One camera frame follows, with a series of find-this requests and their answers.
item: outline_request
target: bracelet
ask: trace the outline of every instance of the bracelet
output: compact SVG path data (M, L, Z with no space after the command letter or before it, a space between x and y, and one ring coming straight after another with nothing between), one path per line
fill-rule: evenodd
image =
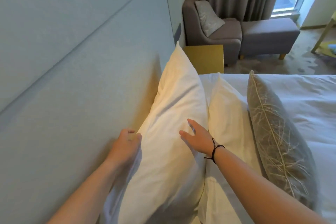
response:
M204 158L212 159L212 161L216 164L215 159L213 158L214 155L215 155L215 151L216 151L216 149L217 149L218 147L224 147L224 145L219 144L219 145L216 146L215 141L214 141L213 138L212 138L212 142L213 142L213 147L214 147L214 149L213 149L213 151L212 151L212 157L211 157L211 158L204 157Z

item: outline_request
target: headboard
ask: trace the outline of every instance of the headboard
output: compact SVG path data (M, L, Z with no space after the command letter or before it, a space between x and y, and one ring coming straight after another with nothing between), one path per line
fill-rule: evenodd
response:
M9 67L0 94L11 98L0 112L0 219L44 223L102 162L111 139L140 127L173 33L167 0L21 0L22 14L38 13L32 21L12 1L0 0L9 6L1 44L15 35L4 45L10 52L1 50ZM23 16L22 31L11 14ZM41 23L50 24L45 35L35 34Z

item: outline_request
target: nightstand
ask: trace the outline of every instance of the nightstand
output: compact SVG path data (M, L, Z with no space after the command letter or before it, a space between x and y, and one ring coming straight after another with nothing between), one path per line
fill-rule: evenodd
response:
M223 45L186 46L183 51L198 74L224 73Z

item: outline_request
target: pillow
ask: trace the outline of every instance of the pillow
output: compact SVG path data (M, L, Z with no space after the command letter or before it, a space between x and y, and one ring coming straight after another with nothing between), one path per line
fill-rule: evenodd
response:
M187 118L207 128L202 83L177 43L138 131L141 150L108 195L101 223L164 223L169 219L187 223L193 219L204 188L205 159L180 138L180 130L192 133Z
M225 22L215 14L208 1L195 1L195 5L201 28L206 37L209 37L213 32L225 24Z
M219 144L261 174L246 100L220 74L210 98L209 132ZM253 223L212 160L206 163L198 217L203 224Z
M268 179L316 211L318 185L312 153L278 96L253 71L250 72L247 101Z

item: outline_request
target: floor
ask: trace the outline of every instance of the floor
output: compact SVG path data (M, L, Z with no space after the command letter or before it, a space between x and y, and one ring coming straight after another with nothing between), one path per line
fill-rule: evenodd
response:
M310 51L323 29L302 30L290 53L284 60L279 55L258 55L238 60L225 68L225 73L248 74L336 74L336 58L312 54ZM330 30L325 41L336 39L336 28Z

